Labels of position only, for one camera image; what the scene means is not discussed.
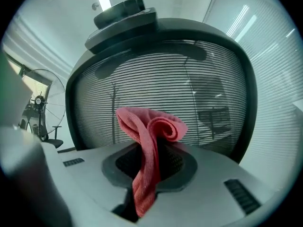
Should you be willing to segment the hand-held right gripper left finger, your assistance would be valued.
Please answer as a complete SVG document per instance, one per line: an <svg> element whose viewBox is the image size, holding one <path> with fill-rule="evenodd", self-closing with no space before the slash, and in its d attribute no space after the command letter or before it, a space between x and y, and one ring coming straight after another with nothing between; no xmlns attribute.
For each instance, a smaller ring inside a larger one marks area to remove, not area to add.
<svg viewBox="0 0 303 227"><path fill-rule="evenodd" d="M75 182L98 205L111 212L135 211L132 183L142 155L138 143L58 153Z"/></svg>

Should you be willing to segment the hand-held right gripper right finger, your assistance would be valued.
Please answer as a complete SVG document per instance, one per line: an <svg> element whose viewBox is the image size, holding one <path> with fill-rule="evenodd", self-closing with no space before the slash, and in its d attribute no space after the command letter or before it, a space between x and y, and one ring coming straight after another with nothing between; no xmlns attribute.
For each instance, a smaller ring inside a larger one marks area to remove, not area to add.
<svg viewBox="0 0 303 227"><path fill-rule="evenodd" d="M197 161L197 171L179 192L160 193L142 217L143 227L256 227L275 209L276 192L230 158L178 142ZM239 181L258 202L245 214L226 181Z"/></svg>

